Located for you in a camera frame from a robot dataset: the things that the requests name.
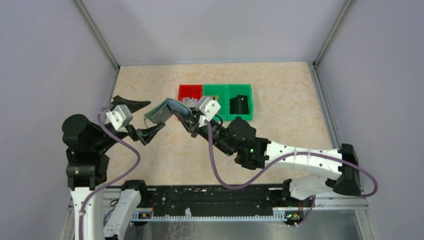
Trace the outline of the sage green card holder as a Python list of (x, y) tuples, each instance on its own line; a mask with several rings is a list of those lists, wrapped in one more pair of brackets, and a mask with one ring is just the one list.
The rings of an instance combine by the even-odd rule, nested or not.
[(155, 108), (144, 114), (144, 117), (153, 124), (164, 124), (172, 115), (189, 118), (192, 115), (191, 109), (177, 99), (166, 98)]

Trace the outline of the silver credit card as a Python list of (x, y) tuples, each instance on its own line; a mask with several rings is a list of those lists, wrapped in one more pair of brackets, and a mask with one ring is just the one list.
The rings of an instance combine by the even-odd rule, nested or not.
[(173, 115), (169, 106), (163, 105), (159, 107), (152, 115), (152, 122), (156, 125), (164, 124)]

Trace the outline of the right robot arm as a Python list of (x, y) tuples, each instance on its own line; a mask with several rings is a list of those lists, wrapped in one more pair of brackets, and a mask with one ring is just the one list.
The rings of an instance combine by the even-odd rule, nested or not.
[(343, 196), (360, 196), (359, 161), (354, 146), (343, 143), (336, 149), (316, 150), (284, 145), (257, 137), (257, 130), (236, 117), (227, 127), (210, 120), (200, 124), (201, 115), (181, 116), (184, 128), (193, 138), (201, 136), (211, 141), (209, 149), (220, 150), (227, 156), (235, 155), (235, 163), (248, 170), (260, 169), (256, 180), (265, 170), (284, 168), (308, 175), (285, 180), (281, 199), (287, 206), (320, 193), (334, 192)]

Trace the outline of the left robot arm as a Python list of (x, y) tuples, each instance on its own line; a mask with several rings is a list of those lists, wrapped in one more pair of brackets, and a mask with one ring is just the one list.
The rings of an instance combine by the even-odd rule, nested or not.
[(62, 124), (62, 140), (66, 144), (67, 186), (70, 190), (77, 240), (125, 240), (137, 207), (146, 206), (151, 195), (141, 179), (126, 180), (109, 216), (104, 215), (105, 189), (115, 183), (108, 180), (107, 151), (115, 144), (127, 146), (126, 137), (147, 145), (164, 125), (136, 129), (133, 114), (149, 104), (115, 96), (100, 108), (96, 122), (83, 114), (74, 114)]

